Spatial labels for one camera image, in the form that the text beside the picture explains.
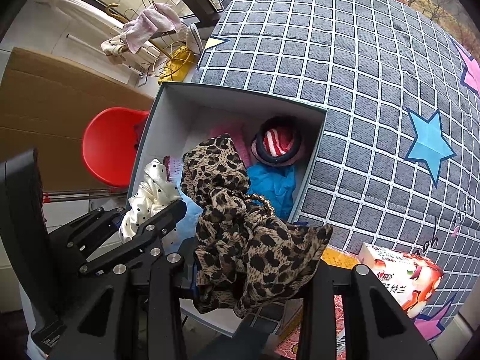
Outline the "leopard print scarf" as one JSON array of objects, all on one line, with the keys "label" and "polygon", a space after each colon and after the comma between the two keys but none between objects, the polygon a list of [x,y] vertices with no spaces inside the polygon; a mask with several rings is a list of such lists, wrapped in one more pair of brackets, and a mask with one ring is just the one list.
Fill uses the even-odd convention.
[{"label": "leopard print scarf", "polygon": [[202,208],[196,226],[197,311],[231,309],[239,318],[293,297],[317,271],[333,234],[275,215],[223,133],[183,156],[181,191]]}]

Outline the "cream polka dot scrunchie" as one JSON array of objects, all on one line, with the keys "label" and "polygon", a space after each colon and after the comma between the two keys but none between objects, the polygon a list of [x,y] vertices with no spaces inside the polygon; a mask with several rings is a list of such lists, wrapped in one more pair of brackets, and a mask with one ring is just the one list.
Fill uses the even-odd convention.
[{"label": "cream polka dot scrunchie", "polygon": [[131,241],[141,224],[181,199],[177,187],[168,180],[166,166],[154,158],[145,166],[143,181],[128,200],[130,209],[125,213],[120,225],[120,240],[123,243]]}]

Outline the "pink navy striped sock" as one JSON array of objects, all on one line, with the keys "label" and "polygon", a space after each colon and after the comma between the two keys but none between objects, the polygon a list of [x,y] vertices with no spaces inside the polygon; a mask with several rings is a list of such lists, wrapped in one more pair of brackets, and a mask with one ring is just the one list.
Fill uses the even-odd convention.
[{"label": "pink navy striped sock", "polygon": [[266,120],[254,136],[250,150],[257,161],[270,167],[287,167],[305,154],[304,135],[298,119],[275,116]]}]

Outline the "light blue fluffy cloth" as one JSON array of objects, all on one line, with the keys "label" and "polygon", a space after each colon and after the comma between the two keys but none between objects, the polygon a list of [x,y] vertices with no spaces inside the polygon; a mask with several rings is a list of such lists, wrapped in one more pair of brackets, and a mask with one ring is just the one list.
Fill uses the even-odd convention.
[{"label": "light blue fluffy cloth", "polygon": [[162,239],[166,254],[177,252],[185,239],[195,237],[198,218],[203,212],[200,206],[181,191],[180,186],[177,188],[182,202],[186,205],[186,213],[184,218],[176,224],[176,228]]}]

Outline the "red patterned tissue box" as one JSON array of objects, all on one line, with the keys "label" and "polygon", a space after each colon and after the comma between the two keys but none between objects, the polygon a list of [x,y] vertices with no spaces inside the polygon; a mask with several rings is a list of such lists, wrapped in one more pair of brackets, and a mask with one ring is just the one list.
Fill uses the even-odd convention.
[{"label": "red patterned tissue box", "polygon": [[349,285],[356,256],[327,247],[316,273],[287,302],[277,334],[275,354],[282,359],[345,359],[343,300],[339,288]]}]

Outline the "red plastic chair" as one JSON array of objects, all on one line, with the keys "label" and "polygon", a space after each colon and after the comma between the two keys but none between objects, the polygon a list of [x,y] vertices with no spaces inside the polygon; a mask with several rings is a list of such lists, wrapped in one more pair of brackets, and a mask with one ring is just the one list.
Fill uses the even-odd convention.
[{"label": "red plastic chair", "polygon": [[111,107],[85,129],[81,152],[87,170],[110,187],[128,187],[148,111]]}]

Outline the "yellow cloth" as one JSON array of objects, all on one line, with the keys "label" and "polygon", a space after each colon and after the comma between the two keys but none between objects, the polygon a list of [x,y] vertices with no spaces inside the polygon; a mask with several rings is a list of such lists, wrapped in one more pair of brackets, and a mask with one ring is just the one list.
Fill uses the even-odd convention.
[{"label": "yellow cloth", "polygon": [[187,46],[180,46],[163,66],[158,82],[182,82],[195,64],[195,54]]}]

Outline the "brown cardboard box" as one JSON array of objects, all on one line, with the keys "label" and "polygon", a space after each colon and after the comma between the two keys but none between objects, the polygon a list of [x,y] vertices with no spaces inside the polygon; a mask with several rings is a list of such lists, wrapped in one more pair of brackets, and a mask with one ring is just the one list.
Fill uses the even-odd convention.
[{"label": "brown cardboard box", "polygon": [[110,107],[147,111],[153,98],[70,59],[14,48],[1,78],[1,160],[37,149],[46,191],[100,189],[81,139]]}]

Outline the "grey checked star tablecloth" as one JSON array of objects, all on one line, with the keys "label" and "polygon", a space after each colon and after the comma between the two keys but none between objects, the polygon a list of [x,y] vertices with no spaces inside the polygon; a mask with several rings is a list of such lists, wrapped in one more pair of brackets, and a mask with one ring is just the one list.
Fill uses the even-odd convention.
[{"label": "grey checked star tablecloth", "polygon": [[331,245],[414,252],[443,269],[425,313],[453,322],[479,278],[478,65],[395,0],[219,0],[194,80],[326,110],[295,219]]}]

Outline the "gold rack with clothes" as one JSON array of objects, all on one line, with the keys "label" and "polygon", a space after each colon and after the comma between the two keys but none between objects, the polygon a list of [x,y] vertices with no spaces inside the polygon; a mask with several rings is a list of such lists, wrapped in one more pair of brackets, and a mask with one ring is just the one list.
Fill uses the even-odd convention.
[{"label": "gold rack with clothes", "polygon": [[197,57],[203,41],[195,24],[186,24],[165,3],[150,1],[136,18],[126,22],[120,33],[101,44],[107,57],[121,61],[130,53],[147,63],[147,70],[159,80],[165,63],[180,46],[187,46]]}]

